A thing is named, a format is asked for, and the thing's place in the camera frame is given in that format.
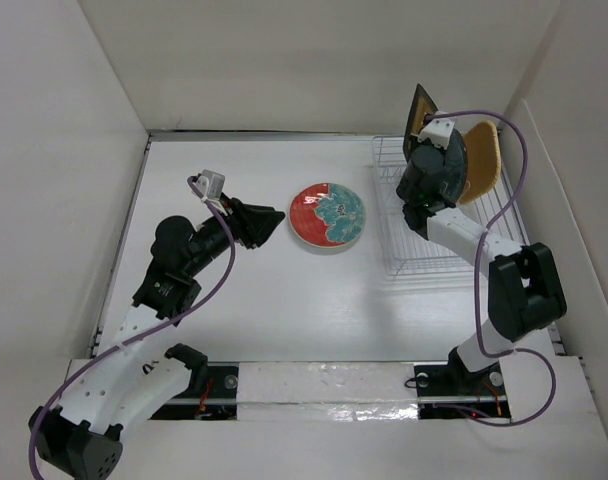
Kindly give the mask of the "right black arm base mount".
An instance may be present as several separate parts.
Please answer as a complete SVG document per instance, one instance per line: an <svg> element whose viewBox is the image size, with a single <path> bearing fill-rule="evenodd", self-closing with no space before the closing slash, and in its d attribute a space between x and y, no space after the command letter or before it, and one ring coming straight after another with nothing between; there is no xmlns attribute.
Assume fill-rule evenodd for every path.
<svg viewBox="0 0 608 480"><path fill-rule="evenodd" d="M446 363L415 364L404 386L415 391L421 420L509 420L511 417L497 360L471 373L452 351Z"/></svg>

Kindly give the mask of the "black square plate yellow centre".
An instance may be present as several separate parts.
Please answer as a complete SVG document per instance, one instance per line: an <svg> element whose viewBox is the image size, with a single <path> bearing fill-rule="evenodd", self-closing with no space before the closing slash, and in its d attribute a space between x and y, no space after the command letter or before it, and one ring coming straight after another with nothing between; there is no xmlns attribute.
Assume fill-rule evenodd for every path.
<svg viewBox="0 0 608 480"><path fill-rule="evenodd" d="M421 84L417 84L408 114L402 145L406 162L409 162L413 150L418 146L418 135L425 124L425 117L435 114L437 111L438 107L426 89Z"/></svg>

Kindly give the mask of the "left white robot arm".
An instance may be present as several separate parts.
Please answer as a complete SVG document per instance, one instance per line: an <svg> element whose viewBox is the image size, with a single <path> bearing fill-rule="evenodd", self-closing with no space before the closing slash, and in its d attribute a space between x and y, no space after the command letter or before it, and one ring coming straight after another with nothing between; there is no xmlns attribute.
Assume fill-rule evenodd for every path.
<svg viewBox="0 0 608 480"><path fill-rule="evenodd" d="M285 214L237 198L208 202L198 226L171 216L159 223L151 262L111 346L80 367L29 420L28 462L40 478L45 462L74 479L106 479L126 435L178 394L208 383L208 358L176 339L176 328L223 287L200 293L197 275L219 255L268 241Z"/></svg>

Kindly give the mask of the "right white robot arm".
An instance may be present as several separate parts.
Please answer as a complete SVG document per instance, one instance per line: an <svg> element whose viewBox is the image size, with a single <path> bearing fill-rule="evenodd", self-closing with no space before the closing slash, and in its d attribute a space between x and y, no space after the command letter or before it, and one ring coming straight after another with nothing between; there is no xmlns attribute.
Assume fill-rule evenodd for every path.
<svg viewBox="0 0 608 480"><path fill-rule="evenodd" d="M404 219L411 231L441 245L488 282L488 303L476 304L475 333L454 347L440 376L458 393L468 393L498 360L534 330L567 312L551 250L542 243L523 245L491 232L458 207L463 195L480 196L501 172L496 146L475 160L464 145L447 149L423 142L415 147L398 185Z"/></svg>

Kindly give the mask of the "red and teal floral plate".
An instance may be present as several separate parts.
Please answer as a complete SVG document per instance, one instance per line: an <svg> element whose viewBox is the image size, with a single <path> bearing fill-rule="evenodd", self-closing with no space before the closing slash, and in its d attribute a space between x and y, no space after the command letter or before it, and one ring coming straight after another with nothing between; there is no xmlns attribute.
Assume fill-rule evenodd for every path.
<svg viewBox="0 0 608 480"><path fill-rule="evenodd" d="M348 247L361 236L366 209L361 197L338 183L310 185L294 196L288 218L295 235L322 249Z"/></svg>

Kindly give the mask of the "round dark teal plate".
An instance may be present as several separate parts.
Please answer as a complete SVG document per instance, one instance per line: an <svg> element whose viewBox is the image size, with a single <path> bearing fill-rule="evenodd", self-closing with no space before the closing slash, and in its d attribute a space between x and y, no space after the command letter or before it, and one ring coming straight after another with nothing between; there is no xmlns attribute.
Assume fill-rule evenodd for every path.
<svg viewBox="0 0 608 480"><path fill-rule="evenodd" d="M450 203L457 203L464 192L468 170L467 148L458 130L451 133L445 153L445 186L441 193Z"/></svg>

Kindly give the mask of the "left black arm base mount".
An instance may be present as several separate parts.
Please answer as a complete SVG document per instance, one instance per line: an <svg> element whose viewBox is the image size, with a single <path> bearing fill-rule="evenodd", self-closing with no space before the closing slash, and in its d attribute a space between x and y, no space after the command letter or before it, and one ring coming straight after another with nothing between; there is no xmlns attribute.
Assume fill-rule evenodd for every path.
<svg viewBox="0 0 608 480"><path fill-rule="evenodd" d="M159 421L226 421L237 418L238 363L211 363L192 347L176 344L164 354L190 372L188 386L152 416Z"/></svg>

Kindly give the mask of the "orange woven bamboo plate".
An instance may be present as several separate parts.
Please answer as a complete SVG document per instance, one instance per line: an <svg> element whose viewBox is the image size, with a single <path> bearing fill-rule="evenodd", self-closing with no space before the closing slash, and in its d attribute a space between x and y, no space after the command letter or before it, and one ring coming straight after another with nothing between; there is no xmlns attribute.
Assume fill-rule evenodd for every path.
<svg viewBox="0 0 608 480"><path fill-rule="evenodd" d="M467 174L459 204L469 204L490 192L501 173L501 152L496 126L489 120L476 124L463 136Z"/></svg>

